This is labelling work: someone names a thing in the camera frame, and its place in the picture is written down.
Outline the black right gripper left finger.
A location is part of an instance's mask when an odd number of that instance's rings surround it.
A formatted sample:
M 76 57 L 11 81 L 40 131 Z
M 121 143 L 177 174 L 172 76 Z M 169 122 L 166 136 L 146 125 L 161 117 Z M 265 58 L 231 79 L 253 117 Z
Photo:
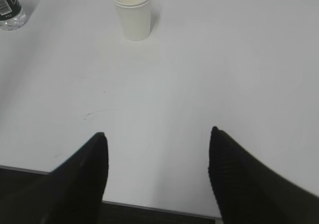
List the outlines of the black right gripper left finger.
M 54 171 L 0 201 L 2 224 L 96 224 L 109 171 L 104 133 Z

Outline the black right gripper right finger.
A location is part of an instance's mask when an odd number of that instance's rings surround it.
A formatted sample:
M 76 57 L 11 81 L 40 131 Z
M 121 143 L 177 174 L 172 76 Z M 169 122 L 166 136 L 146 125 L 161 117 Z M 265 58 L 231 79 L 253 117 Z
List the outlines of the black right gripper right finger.
M 317 224 L 319 198 L 213 127 L 208 176 L 225 224 Z

